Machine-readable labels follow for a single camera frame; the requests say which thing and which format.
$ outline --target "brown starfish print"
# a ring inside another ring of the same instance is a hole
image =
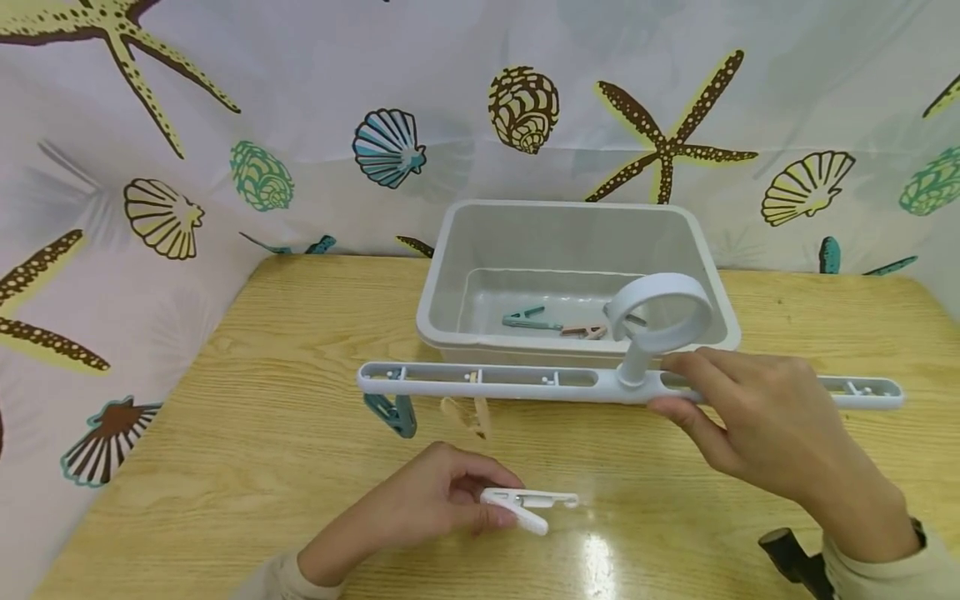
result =
[[[58,333],[15,319],[16,309],[46,285],[83,246],[74,229],[43,248],[0,279],[0,344],[45,362],[82,372],[104,373],[109,363]]]
[[[950,84],[940,92],[936,100],[930,103],[930,106],[924,110],[924,119],[932,114],[936,114],[946,108],[954,100],[960,97],[960,75],[956,76]]]
[[[712,146],[688,144],[686,140],[704,120],[713,105],[727,89],[737,69],[743,62],[743,51],[737,50],[727,57],[724,63],[707,83],[700,96],[693,103],[693,107],[677,128],[677,132],[667,137],[657,125],[653,116],[639,102],[620,87],[607,82],[597,82],[597,91],[608,105],[609,109],[626,121],[627,125],[636,129],[644,141],[653,144],[654,152],[641,156],[630,164],[622,167],[600,184],[597,189],[587,196],[587,202],[597,202],[606,198],[627,181],[643,172],[643,169],[660,162],[659,176],[654,176],[654,186],[657,188],[657,204],[670,204],[670,192],[673,190],[673,162],[678,156],[705,160],[708,162],[737,162],[756,158],[756,152],[740,152],[724,150]]]
[[[140,17],[159,0],[80,0],[79,4],[55,0],[5,0],[0,8],[0,43],[42,46],[58,41],[101,39],[133,93],[150,113],[177,156],[184,158],[180,137],[136,67],[131,46],[159,60],[225,107],[239,113],[226,93],[180,52],[160,42],[140,27]]]

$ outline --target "wood grain tabletop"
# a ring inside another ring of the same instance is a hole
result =
[[[37,600],[226,598],[258,564],[435,440],[499,459],[534,489],[578,492],[551,533],[450,538],[364,564],[346,598],[807,599],[756,540],[815,524],[712,472],[641,407],[491,400],[481,441],[415,398],[402,440],[364,406],[371,360],[438,361],[414,315],[428,261],[283,255],[265,261],[104,489]],[[742,350],[795,354],[821,374],[896,379],[906,406],[849,412],[855,438],[960,552],[960,328],[896,276],[723,272]]]

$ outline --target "beige clothespin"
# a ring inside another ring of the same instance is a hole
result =
[[[585,340],[600,340],[607,335],[606,325],[579,325],[564,327],[560,330],[561,335],[579,335]]]
[[[476,382],[477,373],[472,372],[470,374],[470,383]],[[490,410],[487,408],[486,398],[474,398],[473,412],[471,413],[469,409],[461,406],[452,397],[446,396],[440,401],[440,410],[481,440],[488,440],[490,438],[492,427],[490,423]]]

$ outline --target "shower curtain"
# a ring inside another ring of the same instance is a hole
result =
[[[259,261],[428,258],[458,199],[674,204],[722,268],[914,277],[957,317],[958,23],[954,0],[5,0],[0,595]]]

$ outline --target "plastic storage bin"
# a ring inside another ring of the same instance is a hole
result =
[[[468,200],[444,216],[417,330],[445,362],[613,368],[628,339],[561,336],[509,327],[505,314],[542,305],[535,318],[607,324],[603,306],[630,281],[653,273],[697,279],[713,306],[708,331],[691,346],[736,349],[740,326],[707,242],[676,206]],[[635,315],[651,329],[685,318],[692,305],[655,300]]]

